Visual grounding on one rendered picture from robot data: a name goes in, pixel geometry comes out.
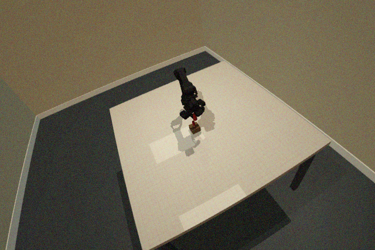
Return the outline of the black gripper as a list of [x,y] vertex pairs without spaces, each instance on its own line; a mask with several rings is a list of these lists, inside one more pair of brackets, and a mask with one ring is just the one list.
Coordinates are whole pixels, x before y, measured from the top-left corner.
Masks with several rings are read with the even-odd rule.
[[[204,102],[203,100],[201,100],[201,99],[198,99],[197,102],[198,102],[198,104],[201,105],[201,106],[205,106],[205,105],[206,105],[205,102]],[[186,102],[186,103],[187,103],[187,102]],[[182,112],[180,112],[180,116],[181,116],[183,119],[187,119],[187,118],[189,118],[189,117],[192,117],[192,118],[193,118],[193,114],[192,114],[192,112],[191,112],[191,109],[190,109],[190,106],[189,106],[188,103],[187,103],[187,108],[188,108],[187,111],[183,110]]]

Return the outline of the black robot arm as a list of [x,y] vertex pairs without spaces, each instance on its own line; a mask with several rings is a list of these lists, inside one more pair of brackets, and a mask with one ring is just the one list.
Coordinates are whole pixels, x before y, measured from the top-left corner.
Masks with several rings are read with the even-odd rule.
[[[181,102],[184,105],[184,109],[187,111],[187,103],[190,106],[191,112],[199,117],[204,112],[204,106],[199,106],[196,98],[198,93],[196,87],[188,80],[186,76],[186,69],[181,67],[174,70],[174,75],[179,80],[180,87],[182,90]],[[195,94],[194,94],[195,93]],[[187,103],[186,103],[187,102]]]

